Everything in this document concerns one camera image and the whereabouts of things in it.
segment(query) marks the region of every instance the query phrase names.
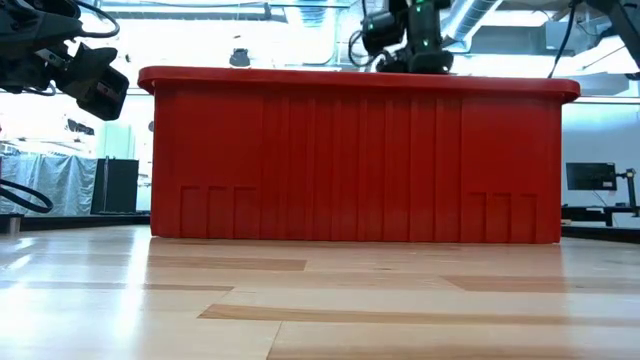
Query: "ceiling duct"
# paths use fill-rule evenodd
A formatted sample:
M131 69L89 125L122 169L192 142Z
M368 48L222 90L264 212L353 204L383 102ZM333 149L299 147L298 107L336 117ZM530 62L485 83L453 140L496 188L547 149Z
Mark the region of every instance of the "ceiling duct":
M452 51L468 51L471 37L481 26L481 20L494 11L502 0L456 0L449 16L443 20L444 45Z

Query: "red plastic bin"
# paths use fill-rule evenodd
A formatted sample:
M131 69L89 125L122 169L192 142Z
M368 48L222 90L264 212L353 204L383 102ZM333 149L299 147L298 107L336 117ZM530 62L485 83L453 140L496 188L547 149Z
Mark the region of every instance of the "red plastic bin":
M569 80L150 67L151 230L553 243Z

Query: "wooden floor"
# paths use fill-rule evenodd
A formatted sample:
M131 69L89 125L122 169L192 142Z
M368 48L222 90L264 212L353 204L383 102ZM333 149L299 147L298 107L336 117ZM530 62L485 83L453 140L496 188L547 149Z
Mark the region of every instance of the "wooden floor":
M640 247L0 238L0 359L640 359Z

